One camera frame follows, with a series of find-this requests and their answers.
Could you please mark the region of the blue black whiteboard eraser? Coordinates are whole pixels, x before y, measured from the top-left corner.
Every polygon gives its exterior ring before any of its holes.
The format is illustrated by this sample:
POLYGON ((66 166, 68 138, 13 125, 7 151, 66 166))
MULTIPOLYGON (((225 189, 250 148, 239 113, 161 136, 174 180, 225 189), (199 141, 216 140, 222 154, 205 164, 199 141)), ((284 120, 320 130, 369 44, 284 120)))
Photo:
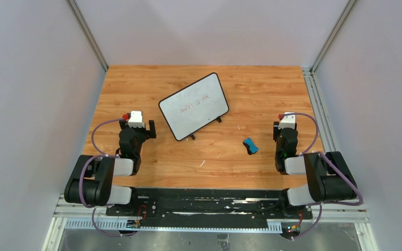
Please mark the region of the blue black whiteboard eraser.
POLYGON ((250 138, 243 140, 243 145, 245 146, 248 155, 253 155, 259 151, 259 148, 256 147, 250 138))

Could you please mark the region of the white whiteboard black frame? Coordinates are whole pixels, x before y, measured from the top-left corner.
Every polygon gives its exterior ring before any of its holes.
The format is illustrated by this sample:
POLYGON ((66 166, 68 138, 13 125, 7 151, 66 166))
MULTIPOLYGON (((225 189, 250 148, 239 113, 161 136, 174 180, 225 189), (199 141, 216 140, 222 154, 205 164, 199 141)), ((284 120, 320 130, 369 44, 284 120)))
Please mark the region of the white whiteboard black frame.
POLYGON ((160 100, 158 107, 174 138, 181 141, 229 112, 217 73, 193 82, 160 100))

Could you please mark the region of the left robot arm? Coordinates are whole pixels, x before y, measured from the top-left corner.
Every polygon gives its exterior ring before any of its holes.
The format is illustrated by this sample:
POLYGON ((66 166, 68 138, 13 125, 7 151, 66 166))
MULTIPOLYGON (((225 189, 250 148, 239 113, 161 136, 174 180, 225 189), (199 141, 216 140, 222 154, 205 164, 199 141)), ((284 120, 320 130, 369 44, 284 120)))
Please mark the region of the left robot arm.
POLYGON ((153 120, 149 128, 134 127, 132 119, 117 119, 120 124, 119 148, 114 155, 80 155, 64 189, 68 203, 82 204, 86 208, 128 205, 133 200, 133 187, 116 186, 116 176, 136 175, 141 165, 141 149, 148 139, 155 139, 153 120))

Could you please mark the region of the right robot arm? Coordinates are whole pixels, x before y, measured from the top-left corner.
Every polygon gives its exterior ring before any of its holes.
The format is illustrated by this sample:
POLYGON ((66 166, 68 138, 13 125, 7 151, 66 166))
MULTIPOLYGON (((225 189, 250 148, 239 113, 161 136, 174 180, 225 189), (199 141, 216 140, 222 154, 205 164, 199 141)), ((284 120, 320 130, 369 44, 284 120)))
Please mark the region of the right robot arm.
POLYGON ((305 175, 307 183, 282 191, 287 206, 316 203, 343 203, 356 199, 356 182, 338 151, 297 154, 296 123, 274 122, 275 167, 282 175, 305 175))

